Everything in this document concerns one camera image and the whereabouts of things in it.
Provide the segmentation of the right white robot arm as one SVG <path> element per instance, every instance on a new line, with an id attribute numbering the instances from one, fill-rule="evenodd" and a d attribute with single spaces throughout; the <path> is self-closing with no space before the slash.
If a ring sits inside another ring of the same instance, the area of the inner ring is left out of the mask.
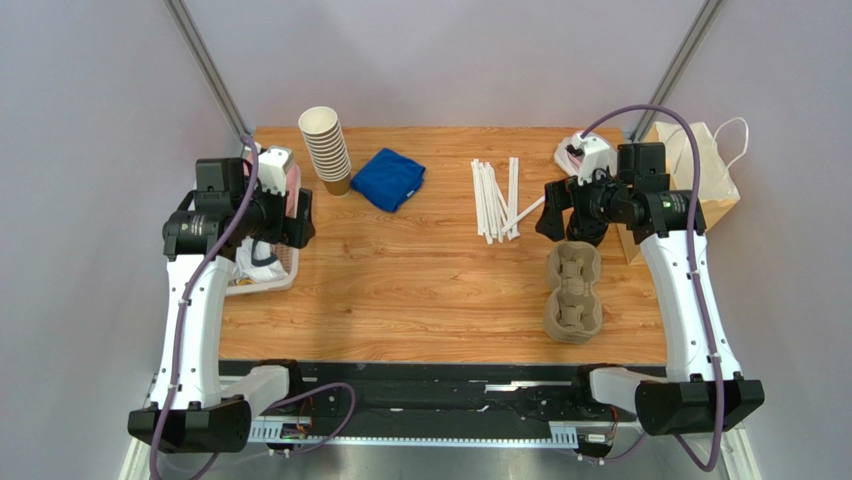
<path id="1" fill-rule="evenodd" d="M 597 246 L 612 225 L 632 233 L 653 279 L 666 336 L 662 377 L 625 367 L 578 370 L 584 404 L 637 416 L 651 436 L 726 432 L 765 401 L 729 345 L 707 267 L 706 225 L 695 193 L 673 190 L 663 144 L 574 138 L 577 174 L 546 184 L 538 233 L 561 246 Z"/>

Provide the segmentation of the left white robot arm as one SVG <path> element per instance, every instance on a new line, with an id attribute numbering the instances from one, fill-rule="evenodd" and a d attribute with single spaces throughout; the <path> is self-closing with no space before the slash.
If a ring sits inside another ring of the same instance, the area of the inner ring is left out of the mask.
<path id="1" fill-rule="evenodd" d="M 252 421 L 301 381 L 294 360 L 262 360 L 223 387 L 219 346 L 224 301 L 247 240 L 305 247 L 315 234 L 312 191 L 289 160 L 258 164 L 256 184 L 240 158 L 202 159 L 196 186 L 162 228 L 169 302 L 160 370 L 150 404 L 130 412 L 129 434 L 169 454 L 235 453 Z"/>

